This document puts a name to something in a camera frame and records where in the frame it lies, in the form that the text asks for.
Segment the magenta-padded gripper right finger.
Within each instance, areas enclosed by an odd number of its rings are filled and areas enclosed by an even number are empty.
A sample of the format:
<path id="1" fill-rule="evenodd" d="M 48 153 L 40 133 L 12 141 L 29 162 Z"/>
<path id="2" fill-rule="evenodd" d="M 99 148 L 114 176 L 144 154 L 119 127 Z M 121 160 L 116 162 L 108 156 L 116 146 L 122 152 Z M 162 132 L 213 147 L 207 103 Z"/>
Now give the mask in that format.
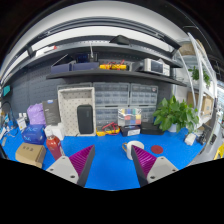
<path id="1" fill-rule="evenodd" d="M 178 171 L 166 157 L 155 157 L 135 145 L 131 147 L 131 156 L 141 187 Z"/>

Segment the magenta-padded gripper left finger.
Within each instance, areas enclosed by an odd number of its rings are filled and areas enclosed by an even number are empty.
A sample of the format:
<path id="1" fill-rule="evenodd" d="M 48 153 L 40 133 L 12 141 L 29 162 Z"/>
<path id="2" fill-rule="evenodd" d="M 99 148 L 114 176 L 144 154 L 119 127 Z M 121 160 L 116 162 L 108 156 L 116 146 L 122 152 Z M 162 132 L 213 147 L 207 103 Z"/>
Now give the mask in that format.
<path id="1" fill-rule="evenodd" d="M 47 171 L 84 187 L 95 156 L 95 146 L 88 146 L 70 157 L 61 156 Z"/>

